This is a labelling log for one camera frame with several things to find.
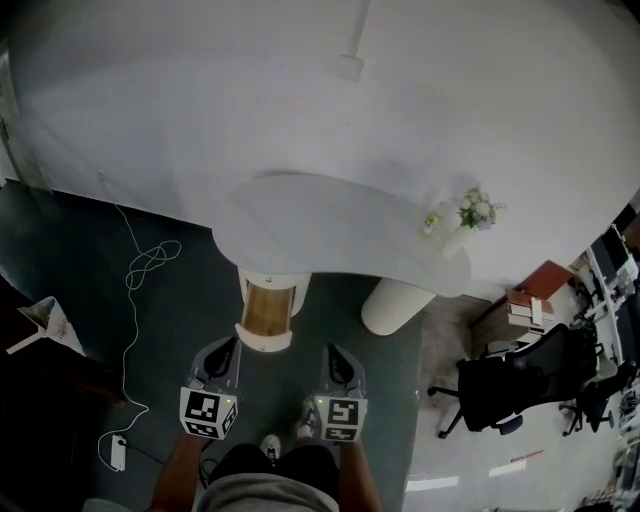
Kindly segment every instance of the bouquet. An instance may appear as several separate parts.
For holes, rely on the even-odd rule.
[[[491,229],[496,223],[497,211],[506,209],[506,204],[492,203],[489,194],[482,192],[479,186],[473,187],[460,201],[460,225],[476,231]]]

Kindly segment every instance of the white cable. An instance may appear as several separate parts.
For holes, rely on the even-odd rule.
[[[120,209],[120,207],[117,204],[113,203],[113,205],[118,209],[120,214],[124,217],[124,221],[127,224],[127,228],[129,228],[129,233],[131,233],[131,238],[133,239],[133,243],[136,246],[136,251],[138,252],[138,255],[131,260],[131,263],[129,263],[129,272],[127,273],[124,280],[128,290],[127,297],[129,299],[129,302],[131,303],[131,307],[133,308],[133,323],[135,325],[135,335],[133,337],[133,341],[122,353],[122,392],[124,393],[124,396],[127,398],[129,402],[131,402],[134,405],[137,405],[138,407],[142,407],[142,411],[136,414],[136,416],[133,418],[133,420],[131,420],[131,423],[129,423],[127,427],[105,432],[98,439],[98,457],[100,458],[100,461],[102,461],[102,463],[105,466],[107,466],[111,471],[117,472],[118,470],[114,468],[111,464],[109,464],[106,460],[104,460],[102,458],[102,455],[100,455],[100,442],[109,434],[117,434],[119,432],[126,432],[127,430],[130,430],[133,427],[133,425],[135,425],[136,421],[138,421],[138,418],[140,416],[149,412],[148,405],[145,405],[140,402],[136,402],[133,398],[131,398],[127,394],[127,391],[125,389],[125,379],[127,376],[127,373],[126,373],[127,352],[129,352],[131,347],[133,347],[136,344],[136,342],[138,341],[138,337],[140,336],[140,327],[138,326],[138,310],[136,308],[136,303],[133,301],[133,298],[131,297],[131,292],[138,290],[142,286],[142,283],[144,282],[144,278],[147,272],[151,272],[152,270],[158,267],[161,267],[167,261],[175,260],[180,255],[180,251],[182,251],[182,244],[177,240],[165,240],[164,242],[161,242],[159,245],[149,249],[148,251],[141,251],[140,246],[138,245],[138,240],[136,240],[136,236],[133,234],[133,229],[131,229],[131,224],[129,224],[129,219],[127,219],[127,216],[124,214],[124,212]],[[173,256],[167,256],[167,251],[164,249],[164,246],[166,244],[176,244],[178,246],[178,249]],[[133,268],[134,265],[140,258],[147,258],[147,261],[144,264],[144,267],[139,269],[134,269]],[[139,276],[139,281],[137,283],[135,282],[136,276]]]

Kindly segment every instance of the black office chair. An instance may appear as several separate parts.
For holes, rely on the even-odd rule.
[[[444,393],[460,400],[460,411],[446,430],[446,439],[464,418],[467,428],[479,432],[486,427],[502,435],[522,425],[520,413],[547,402],[573,400],[582,383],[595,375],[593,340],[581,330],[559,324],[531,345],[501,357],[458,363],[458,391],[431,387],[427,394]],[[517,414],[509,421],[505,418]]]
[[[583,416],[594,432],[597,432],[600,424],[605,422],[609,423],[609,426],[613,428],[615,425],[613,413],[609,411],[609,414],[604,415],[609,398],[631,384],[636,378],[637,370],[637,366],[633,361],[625,361],[618,367],[618,372],[613,377],[589,383],[576,398],[575,406],[561,405],[559,407],[561,411],[567,409],[574,413],[571,427],[563,432],[562,435],[567,437],[572,432],[580,432],[582,430]]]
[[[591,273],[591,279],[593,282],[593,286],[595,291],[590,292],[584,282],[578,278],[577,276],[572,277],[567,281],[567,284],[573,288],[576,292],[578,299],[582,299],[584,302],[584,307],[581,308],[583,311],[586,311],[589,308],[592,308],[595,304],[593,302],[593,298],[595,297],[598,302],[602,302],[604,300],[604,295],[602,291],[602,286],[600,286],[600,281],[596,278],[593,270],[589,271]]]

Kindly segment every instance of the shoe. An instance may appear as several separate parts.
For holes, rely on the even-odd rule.
[[[271,462],[271,464],[275,464],[280,458],[280,439],[278,439],[278,436],[269,434],[262,440],[260,449],[262,450],[262,453],[267,456],[269,462]]]
[[[314,437],[317,426],[318,413],[316,412],[316,404],[313,398],[307,397],[304,402],[302,402],[302,413],[293,427],[293,433],[296,438]]]

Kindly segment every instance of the white table leg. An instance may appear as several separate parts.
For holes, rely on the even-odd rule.
[[[362,306],[362,322],[373,334],[388,336],[434,297],[428,290],[383,278]]]

